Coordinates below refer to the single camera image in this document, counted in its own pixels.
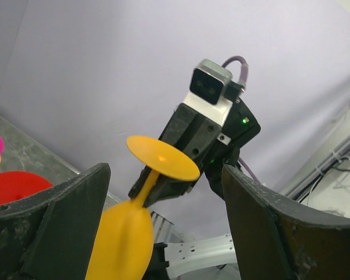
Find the yellow object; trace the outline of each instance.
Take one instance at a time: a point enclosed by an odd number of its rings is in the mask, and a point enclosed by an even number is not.
[[[136,198],[103,212],[90,258],[87,280],[141,280],[152,257],[151,214],[144,202],[159,174],[183,181],[200,176],[185,154],[160,140],[131,136],[130,151],[152,169]]]

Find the camera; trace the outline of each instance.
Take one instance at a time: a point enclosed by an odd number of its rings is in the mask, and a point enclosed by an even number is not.
[[[208,59],[204,59],[193,71],[190,91],[206,102],[216,105],[223,97],[231,80],[231,72]]]

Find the yellow disc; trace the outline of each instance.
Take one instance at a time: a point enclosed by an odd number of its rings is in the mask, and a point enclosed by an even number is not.
[[[193,160],[163,141],[134,135],[127,138],[127,146],[140,161],[167,177],[194,181],[200,176],[200,171]]]

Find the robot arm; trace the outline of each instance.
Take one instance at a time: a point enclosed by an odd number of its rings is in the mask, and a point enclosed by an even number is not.
[[[230,62],[242,63],[238,83],[225,69]],[[159,139],[181,150],[205,173],[212,190],[223,199],[221,171],[225,163],[235,166],[240,148],[260,132],[260,126],[240,99],[247,79],[247,64],[242,57],[232,57],[222,66],[206,59],[193,72],[190,91],[177,107]],[[129,192],[140,192],[150,169],[145,167]],[[145,207],[157,201],[189,193],[197,181],[182,182],[160,176],[150,192]]]

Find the purple cable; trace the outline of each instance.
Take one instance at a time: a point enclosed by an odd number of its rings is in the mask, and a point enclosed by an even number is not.
[[[231,62],[233,61],[239,61],[241,63],[241,72],[240,72],[240,79],[239,79],[239,84],[244,86],[246,88],[246,81],[247,81],[247,76],[249,72],[249,65],[247,64],[245,58],[237,55],[231,58],[228,58],[226,62],[222,64],[223,68],[226,68]]]
[[[254,181],[256,181],[257,183],[261,183],[259,182],[257,176],[254,174],[253,171],[251,171],[251,169],[248,167],[248,165],[246,164],[245,161],[243,161],[242,158],[239,157],[239,162],[241,163],[241,165],[246,169],[246,171],[248,171],[248,173],[250,174],[251,178],[253,178]]]

